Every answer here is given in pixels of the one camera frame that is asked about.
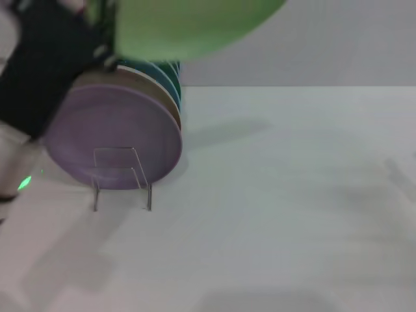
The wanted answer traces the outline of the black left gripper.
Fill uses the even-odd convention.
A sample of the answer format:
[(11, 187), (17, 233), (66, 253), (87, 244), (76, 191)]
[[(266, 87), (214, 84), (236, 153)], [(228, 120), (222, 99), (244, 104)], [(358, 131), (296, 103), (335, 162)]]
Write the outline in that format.
[(114, 71), (117, 1), (94, 1), (93, 27), (58, 1), (10, 1), (17, 46), (1, 74), (1, 121), (31, 139), (49, 127), (73, 82), (96, 68)]

